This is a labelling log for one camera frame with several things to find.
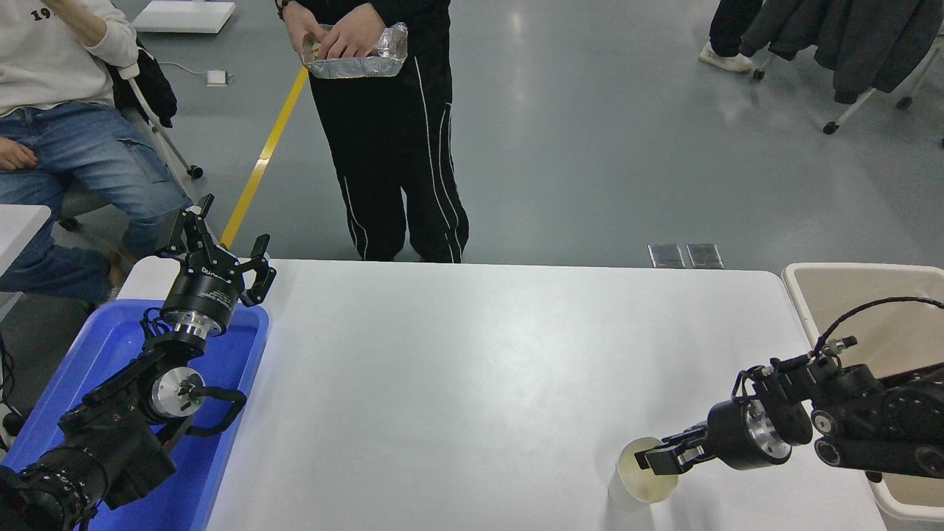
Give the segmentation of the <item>person's left hand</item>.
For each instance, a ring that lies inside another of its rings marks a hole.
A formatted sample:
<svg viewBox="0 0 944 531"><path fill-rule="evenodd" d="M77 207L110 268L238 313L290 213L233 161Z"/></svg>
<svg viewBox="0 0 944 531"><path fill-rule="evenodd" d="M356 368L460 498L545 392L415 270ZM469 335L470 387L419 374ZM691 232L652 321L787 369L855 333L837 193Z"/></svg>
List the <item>person's left hand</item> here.
<svg viewBox="0 0 944 531"><path fill-rule="evenodd" d="M369 4L360 4L318 38L317 60L366 57L384 32L384 20Z"/></svg>

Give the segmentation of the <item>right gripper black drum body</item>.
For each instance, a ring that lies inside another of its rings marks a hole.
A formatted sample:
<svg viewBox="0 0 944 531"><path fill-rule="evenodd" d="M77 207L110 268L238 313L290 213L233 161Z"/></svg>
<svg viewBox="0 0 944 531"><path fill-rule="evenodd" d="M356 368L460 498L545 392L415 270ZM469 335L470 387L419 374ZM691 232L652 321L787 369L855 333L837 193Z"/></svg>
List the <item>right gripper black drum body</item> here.
<svg viewBox="0 0 944 531"><path fill-rule="evenodd" d="M746 403L722 401L706 420L706 451L735 470L761 467L758 444L749 436Z"/></svg>

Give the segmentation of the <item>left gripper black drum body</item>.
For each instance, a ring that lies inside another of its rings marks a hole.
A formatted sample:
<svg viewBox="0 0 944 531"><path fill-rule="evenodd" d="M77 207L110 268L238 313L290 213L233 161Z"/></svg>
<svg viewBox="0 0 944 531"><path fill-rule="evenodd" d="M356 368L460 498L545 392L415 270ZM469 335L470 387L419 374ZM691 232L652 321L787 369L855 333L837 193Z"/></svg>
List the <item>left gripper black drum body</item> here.
<svg viewBox="0 0 944 531"><path fill-rule="evenodd" d="M180 270L163 302L162 318L175 324L191 313L206 317L216 327L229 326L244 286L242 275L235 272L238 259L217 257L208 263L200 258L195 263L178 261Z"/></svg>

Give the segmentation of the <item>person's right hand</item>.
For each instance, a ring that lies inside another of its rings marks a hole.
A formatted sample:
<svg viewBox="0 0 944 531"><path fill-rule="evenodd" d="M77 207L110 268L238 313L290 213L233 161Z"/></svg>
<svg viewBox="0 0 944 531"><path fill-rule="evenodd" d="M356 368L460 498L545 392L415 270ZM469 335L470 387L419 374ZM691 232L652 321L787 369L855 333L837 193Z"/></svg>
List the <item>person's right hand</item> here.
<svg viewBox="0 0 944 531"><path fill-rule="evenodd" d="M306 54L304 41L307 37L324 39L326 33L320 26L316 16L296 1L290 1L281 11L281 20L298 60L303 60Z"/></svg>
<svg viewBox="0 0 944 531"><path fill-rule="evenodd" d="M3 171L30 169L38 164L38 157L31 149L4 136L0 137L0 159Z"/></svg>

